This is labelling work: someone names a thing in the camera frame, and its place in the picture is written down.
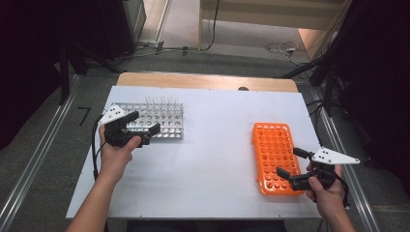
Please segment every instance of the metal frame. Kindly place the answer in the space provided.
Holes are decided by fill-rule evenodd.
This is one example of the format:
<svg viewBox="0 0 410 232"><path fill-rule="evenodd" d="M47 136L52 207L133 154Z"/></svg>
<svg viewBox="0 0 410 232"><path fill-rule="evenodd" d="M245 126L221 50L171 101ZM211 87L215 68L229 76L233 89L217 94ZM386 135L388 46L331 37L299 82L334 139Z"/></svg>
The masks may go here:
<svg viewBox="0 0 410 232"><path fill-rule="evenodd" d="M311 90L315 100L323 99L322 94L317 88L311 88ZM337 128L333 118L329 118L326 115L326 112L323 111L321 112L321 118L325 125L326 131L331 139L332 145L334 146L334 150L348 156L346 150L344 149L341 138L338 135ZM362 219L362 223L366 231L381 231L374 216L374 213L371 210L371 206L367 201L365 191L363 190L359 178L356 175L356 172L353 169L352 165L343 165L343 176L347 185L350 187L351 195L355 201L356 208L359 212L359 215Z"/></svg>
<svg viewBox="0 0 410 232"><path fill-rule="evenodd" d="M15 184L15 187L7 197L6 204L0 214L0 232L9 230L9 227L12 224L13 219L15 218L15 214L17 213L21 203L23 202L28 189L31 187L31 184L34 181L37 172L42 166L48 149L72 105L80 82L80 77L78 75L75 75L71 81L70 88L72 90L72 93L68 96L63 105L58 106L54 117L52 118L42 137L42 140L40 141L30 161L28 162L23 173Z"/></svg>
<svg viewBox="0 0 410 232"><path fill-rule="evenodd" d="M170 5L171 5L171 0L167 0L166 3L165 3L165 8L163 9L163 12L162 12L160 25L158 26L157 34L156 34L156 37L155 37L156 42L158 42L160 40L163 25L165 24L166 16L168 15L168 10L169 10Z"/></svg>

